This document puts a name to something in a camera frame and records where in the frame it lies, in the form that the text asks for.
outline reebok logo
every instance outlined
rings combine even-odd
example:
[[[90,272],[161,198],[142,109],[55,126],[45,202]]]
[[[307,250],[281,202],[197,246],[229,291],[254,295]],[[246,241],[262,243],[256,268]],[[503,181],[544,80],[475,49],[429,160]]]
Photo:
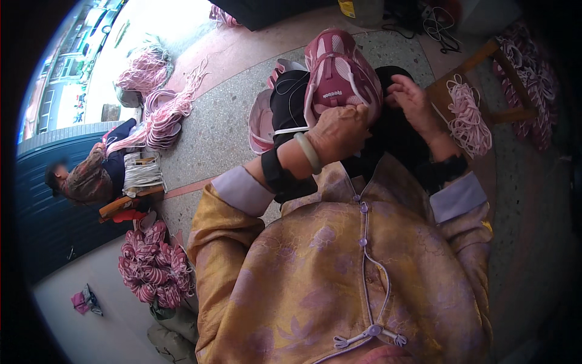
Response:
[[[334,91],[334,92],[330,92],[330,93],[325,94],[324,95],[324,98],[328,98],[328,97],[331,97],[331,96],[338,96],[338,95],[341,95],[341,94],[342,94],[342,92],[340,90],[338,90],[338,91]]]

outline car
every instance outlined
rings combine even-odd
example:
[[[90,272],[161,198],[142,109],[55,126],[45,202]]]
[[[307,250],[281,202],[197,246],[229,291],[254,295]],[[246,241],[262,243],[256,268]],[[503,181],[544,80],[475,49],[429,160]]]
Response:
[[[83,40],[81,48],[81,53],[86,60],[95,60],[97,54],[101,52],[118,14],[117,9],[92,9],[89,11],[85,22],[88,36]]]

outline white shoelace bundle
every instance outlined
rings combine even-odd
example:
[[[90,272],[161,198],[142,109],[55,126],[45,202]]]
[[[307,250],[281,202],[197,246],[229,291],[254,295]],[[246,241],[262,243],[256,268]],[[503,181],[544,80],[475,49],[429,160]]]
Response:
[[[136,159],[140,158],[140,153],[126,154],[125,160],[125,181],[123,183],[123,191],[130,197],[132,192],[130,188],[150,187],[156,185],[163,185],[164,180],[162,171],[159,167],[158,159],[155,157],[152,161],[144,164],[137,164]]]
[[[455,75],[454,80],[446,82],[450,98],[453,100],[448,107],[455,115],[453,120],[447,121],[434,104],[432,107],[446,122],[457,145],[465,149],[472,159],[475,156],[484,156],[493,146],[493,140],[479,110],[481,102],[479,91],[462,82],[463,79],[459,74]],[[477,93],[477,102],[475,102],[474,93]]]

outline white string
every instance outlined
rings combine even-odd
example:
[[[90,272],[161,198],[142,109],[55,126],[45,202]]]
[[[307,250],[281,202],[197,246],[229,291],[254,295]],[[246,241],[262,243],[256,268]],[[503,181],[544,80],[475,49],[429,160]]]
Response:
[[[450,21],[451,24],[449,26],[443,26],[438,22],[438,17],[437,14],[435,12],[435,10],[440,9],[443,12],[445,12],[449,17],[450,17]],[[431,37],[432,39],[434,39],[437,42],[440,42],[442,40],[442,35],[441,32],[446,33],[447,36],[449,36],[451,39],[455,40],[457,43],[462,44],[461,41],[459,41],[458,39],[454,38],[453,36],[450,35],[449,31],[447,29],[452,28],[455,25],[455,18],[446,10],[444,10],[442,7],[440,6],[435,6],[432,9],[432,19],[430,18],[430,16],[426,19],[424,19],[423,21],[423,28],[424,31],[427,32],[428,36]],[[432,21],[434,22],[435,26],[427,26],[426,22],[427,21]]]
[[[125,181],[123,191],[128,193],[130,188],[149,187],[163,185],[162,171],[157,163],[159,157],[144,164],[136,164],[140,153],[130,153],[125,155]]]

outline wooden stool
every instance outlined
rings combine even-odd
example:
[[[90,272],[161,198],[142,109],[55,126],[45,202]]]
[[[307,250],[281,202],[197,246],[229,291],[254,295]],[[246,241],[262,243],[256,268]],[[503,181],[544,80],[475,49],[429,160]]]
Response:
[[[530,118],[535,118],[538,116],[537,108],[532,104],[530,96],[527,93],[526,88],[521,83],[517,72],[505,57],[505,54],[501,49],[499,49],[499,44],[496,40],[489,40],[481,49],[479,49],[475,54],[467,58],[461,65],[459,65],[454,70],[447,73],[445,76],[436,80],[432,85],[426,88],[428,98],[436,106],[442,116],[447,120],[451,121],[455,118],[455,115],[449,110],[448,106],[452,103],[449,95],[449,89],[446,86],[448,80],[453,80],[455,74],[458,74],[462,78],[463,83],[467,83],[469,87],[473,85],[467,79],[465,75],[468,71],[472,70],[479,63],[484,61],[487,57],[493,56],[499,65],[505,71],[505,74],[511,81],[513,87],[515,88],[516,94],[519,96],[523,107],[511,108],[504,111],[489,112],[485,101],[482,99],[479,105],[479,110],[483,117],[483,121],[489,128],[493,130],[496,124],[520,121]],[[441,129],[447,132],[449,128],[443,118],[433,109],[434,117],[439,121]],[[495,167],[495,153],[489,151],[484,156],[475,156],[473,160],[467,155],[463,150],[465,158],[469,162],[471,169],[476,174],[481,186],[487,194],[489,201],[489,214],[488,218],[491,223],[493,223],[495,214],[495,199],[496,199],[496,167]]]

